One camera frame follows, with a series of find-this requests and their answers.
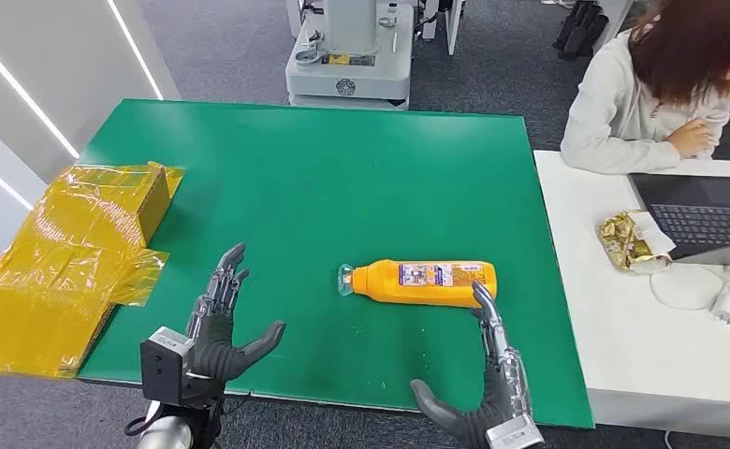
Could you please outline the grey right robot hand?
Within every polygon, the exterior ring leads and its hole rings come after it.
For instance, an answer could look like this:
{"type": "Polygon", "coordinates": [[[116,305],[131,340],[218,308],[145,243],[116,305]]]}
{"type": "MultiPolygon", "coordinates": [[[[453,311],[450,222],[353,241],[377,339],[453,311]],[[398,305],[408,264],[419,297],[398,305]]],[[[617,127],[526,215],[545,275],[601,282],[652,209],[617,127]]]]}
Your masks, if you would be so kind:
{"type": "Polygon", "coordinates": [[[544,437],[533,420],[527,376],[520,353],[507,340],[494,295],[472,282],[485,363],[477,409],[461,412],[434,396],[422,380],[410,382],[418,409],[468,448],[541,448],[544,437]]]}

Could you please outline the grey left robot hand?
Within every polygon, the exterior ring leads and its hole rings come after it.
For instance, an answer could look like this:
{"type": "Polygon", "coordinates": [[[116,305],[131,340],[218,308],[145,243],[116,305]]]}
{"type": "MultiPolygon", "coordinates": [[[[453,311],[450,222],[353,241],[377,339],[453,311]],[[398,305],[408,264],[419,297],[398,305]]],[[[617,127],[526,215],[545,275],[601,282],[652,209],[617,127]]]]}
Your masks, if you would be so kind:
{"type": "Polygon", "coordinates": [[[190,407],[207,407],[222,397],[226,383],[273,351],[284,335],[286,323],[278,320],[242,346],[232,341],[238,295],[249,274],[248,269],[239,269],[244,252],[245,244],[239,242],[220,257],[186,326],[194,355],[182,378],[182,402],[190,407]]]}

